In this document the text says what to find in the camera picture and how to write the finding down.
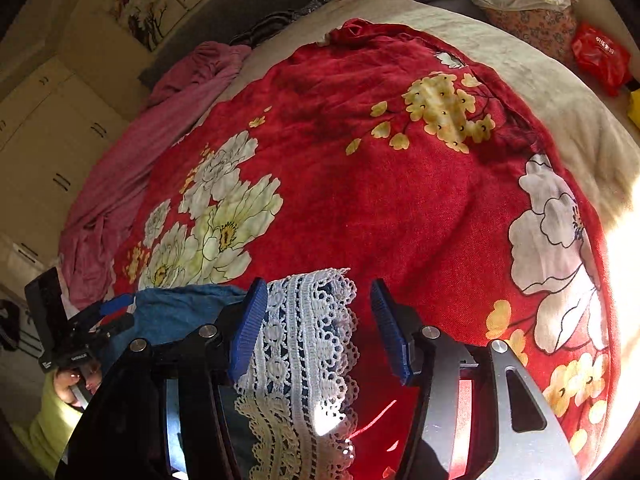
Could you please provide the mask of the left hand painted nails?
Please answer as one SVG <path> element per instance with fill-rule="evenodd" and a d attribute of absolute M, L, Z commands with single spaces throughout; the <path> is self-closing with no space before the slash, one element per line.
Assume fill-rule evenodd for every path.
<path fill-rule="evenodd" d="M 78 389 L 78 384 L 81 382 L 87 391 L 95 394 L 102 382 L 101 365 L 98 362 L 92 362 L 81 370 L 58 368 L 53 376 L 53 388 L 56 395 L 64 403 L 74 408 L 82 407 L 82 402 L 75 393 L 75 389 Z"/>

